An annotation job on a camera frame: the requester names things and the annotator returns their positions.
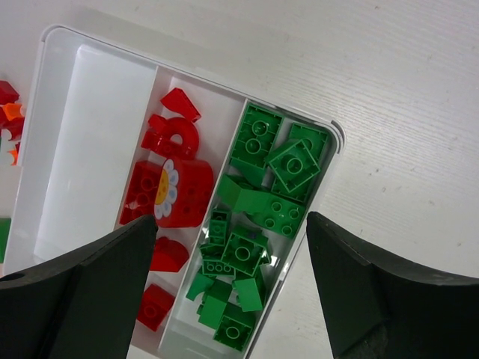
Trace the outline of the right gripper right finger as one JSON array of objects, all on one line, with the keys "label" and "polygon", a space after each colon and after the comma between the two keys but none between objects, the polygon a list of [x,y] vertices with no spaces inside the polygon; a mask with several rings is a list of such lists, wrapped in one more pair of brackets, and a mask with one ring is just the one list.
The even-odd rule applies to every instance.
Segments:
[{"label": "right gripper right finger", "polygon": [[318,212],[307,240],[334,358],[477,358],[478,279],[414,263]]}]

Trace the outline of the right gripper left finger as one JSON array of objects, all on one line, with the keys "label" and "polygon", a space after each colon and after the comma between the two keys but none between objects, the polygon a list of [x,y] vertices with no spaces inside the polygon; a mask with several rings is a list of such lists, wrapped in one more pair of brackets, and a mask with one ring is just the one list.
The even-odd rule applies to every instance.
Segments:
[{"label": "right gripper left finger", "polygon": [[152,215],[1,278],[2,358],[125,358],[156,241]]}]

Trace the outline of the red arch lego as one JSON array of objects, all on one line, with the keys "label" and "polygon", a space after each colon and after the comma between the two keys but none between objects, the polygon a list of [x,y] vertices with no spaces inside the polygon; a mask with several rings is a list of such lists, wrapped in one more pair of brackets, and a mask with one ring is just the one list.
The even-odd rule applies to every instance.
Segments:
[{"label": "red arch lego", "polygon": [[189,252],[180,242],[161,236],[156,240],[151,271],[177,273],[189,260]]}]

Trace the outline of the red flower print lego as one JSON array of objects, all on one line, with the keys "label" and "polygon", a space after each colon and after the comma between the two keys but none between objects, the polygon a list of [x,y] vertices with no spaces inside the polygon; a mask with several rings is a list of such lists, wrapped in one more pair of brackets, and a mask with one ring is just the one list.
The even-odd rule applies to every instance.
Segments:
[{"label": "red flower print lego", "polygon": [[204,220],[215,184],[204,160],[166,159],[163,165],[136,162],[119,223],[153,215],[161,228],[197,227]]}]

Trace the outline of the red semicircle lego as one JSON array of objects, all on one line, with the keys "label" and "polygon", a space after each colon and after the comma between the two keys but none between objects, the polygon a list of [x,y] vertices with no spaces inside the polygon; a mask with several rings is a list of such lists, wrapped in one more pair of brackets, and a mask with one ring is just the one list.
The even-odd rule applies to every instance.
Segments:
[{"label": "red semicircle lego", "polygon": [[198,130],[183,117],[166,119],[152,114],[141,147],[160,156],[194,159],[200,144]]}]

